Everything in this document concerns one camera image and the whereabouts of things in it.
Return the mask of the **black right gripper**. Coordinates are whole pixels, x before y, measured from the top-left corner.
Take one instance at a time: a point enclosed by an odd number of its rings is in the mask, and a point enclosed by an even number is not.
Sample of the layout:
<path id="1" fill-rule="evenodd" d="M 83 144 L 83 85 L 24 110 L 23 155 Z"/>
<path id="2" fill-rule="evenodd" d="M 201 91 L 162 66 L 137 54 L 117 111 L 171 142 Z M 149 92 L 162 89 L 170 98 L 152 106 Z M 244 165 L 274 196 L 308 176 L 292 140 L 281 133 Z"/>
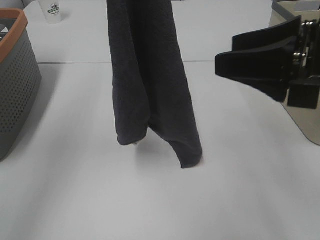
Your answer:
<path id="1" fill-rule="evenodd" d="M 298 34 L 294 54 L 286 47 L 265 47 Z M 252 87 L 276 102 L 284 102 L 287 96 L 289 107 L 315 110 L 320 99 L 320 22 L 301 23 L 301 16 L 296 16 L 269 28 L 235 35 L 232 51 L 216 55 L 215 74 Z"/>

